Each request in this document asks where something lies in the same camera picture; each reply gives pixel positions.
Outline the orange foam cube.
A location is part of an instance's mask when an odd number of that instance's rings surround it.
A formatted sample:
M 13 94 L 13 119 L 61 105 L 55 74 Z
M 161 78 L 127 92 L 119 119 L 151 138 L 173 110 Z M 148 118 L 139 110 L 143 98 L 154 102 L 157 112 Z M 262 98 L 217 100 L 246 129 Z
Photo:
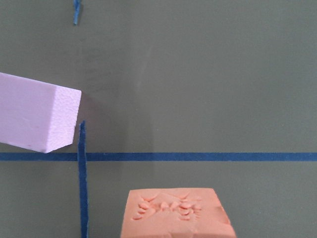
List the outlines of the orange foam cube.
M 128 194 L 122 238 L 234 238 L 212 188 L 135 189 Z

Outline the pink foam cube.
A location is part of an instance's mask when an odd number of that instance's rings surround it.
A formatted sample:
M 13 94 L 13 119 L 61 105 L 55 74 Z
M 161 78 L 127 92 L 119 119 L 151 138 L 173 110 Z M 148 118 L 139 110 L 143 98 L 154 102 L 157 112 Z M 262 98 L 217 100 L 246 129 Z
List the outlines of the pink foam cube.
M 0 141 L 42 153 L 73 143 L 80 90 L 0 75 Z

